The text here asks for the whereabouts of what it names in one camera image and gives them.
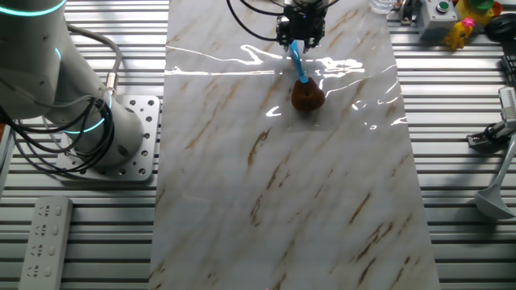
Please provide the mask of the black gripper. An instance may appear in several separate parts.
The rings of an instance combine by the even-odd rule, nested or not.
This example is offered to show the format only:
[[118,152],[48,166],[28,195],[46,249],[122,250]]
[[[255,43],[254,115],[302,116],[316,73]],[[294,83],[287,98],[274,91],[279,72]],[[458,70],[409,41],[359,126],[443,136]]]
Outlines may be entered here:
[[316,48],[325,35],[326,9],[316,5],[287,5],[283,10],[285,21],[278,22],[277,42],[289,50],[292,39],[303,39],[303,52]]

